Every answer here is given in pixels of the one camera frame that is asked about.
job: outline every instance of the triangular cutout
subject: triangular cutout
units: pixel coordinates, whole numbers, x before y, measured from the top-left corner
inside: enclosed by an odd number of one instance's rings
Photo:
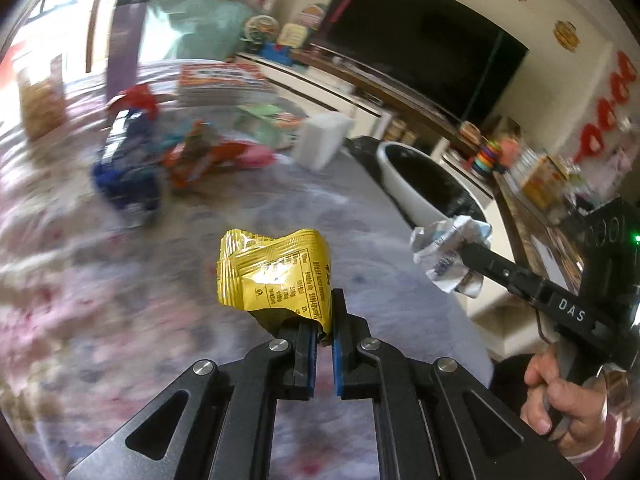
[[[491,458],[518,449],[523,437],[500,418],[475,392],[462,394],[484,452]]]
[[[175,392],[126,438],[126,446],[151,460],[162,460],[188,400],[189,394],[184,390]]]

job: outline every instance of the finger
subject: finger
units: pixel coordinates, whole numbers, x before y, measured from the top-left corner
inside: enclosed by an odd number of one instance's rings
[[[547,434],[551,429],[551,419],[543,403],[544,395],[544,386],[530,389],[527,393],[527,402],[524,403],[520,412],[520,418],[526,420],[527,424],[540,435]]]
[[[562,379],[551,381],[547,388],[549,403],[560,412],[578,420],[598,420],[602,416],[606,395],[588,390]]]
[[[529,386],[537,386],[538,384],[549,384],[560,376],[560,368],[558,359],[556,358],[556,346],[549,345],[542,354],[532,357],[524,374],[524,381]]]

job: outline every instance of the fingernail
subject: fingernail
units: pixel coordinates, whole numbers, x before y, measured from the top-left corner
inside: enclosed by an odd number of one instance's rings
[[[548,420],[540,420],[536,424],[536,431],[538,432],[539,435],[546,435],[550,429],[551,429],[551,422],[549,422]]]

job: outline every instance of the blue plastic package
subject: blue plastic package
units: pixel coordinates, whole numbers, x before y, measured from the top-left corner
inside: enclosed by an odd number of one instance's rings
[[[136,109],[123,110],[113,121],[94,183],[122,215],[128,227],[152,220],[160,207],[158,156],[153,144],[154,122]]]

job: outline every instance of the flat screen tv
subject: flat screen tv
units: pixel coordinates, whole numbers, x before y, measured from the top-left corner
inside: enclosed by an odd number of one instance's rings
[[[480,124],[527,48],[456,0],[331,0],[312,43]]]

